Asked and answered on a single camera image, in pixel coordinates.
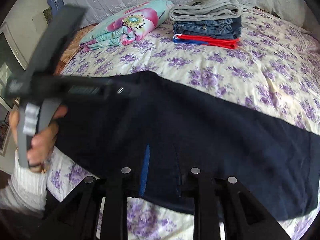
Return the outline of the white knit sleeve forearm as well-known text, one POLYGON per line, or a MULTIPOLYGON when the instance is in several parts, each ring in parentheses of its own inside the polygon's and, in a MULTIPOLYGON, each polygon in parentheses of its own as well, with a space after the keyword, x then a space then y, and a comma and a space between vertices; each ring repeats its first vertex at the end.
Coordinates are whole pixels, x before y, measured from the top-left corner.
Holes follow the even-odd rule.
POLYGON ((1 209, 41 217, 46 205, 48 173, 22 168, 18 161, 16 152, 13 174, 1 189, 1 209))

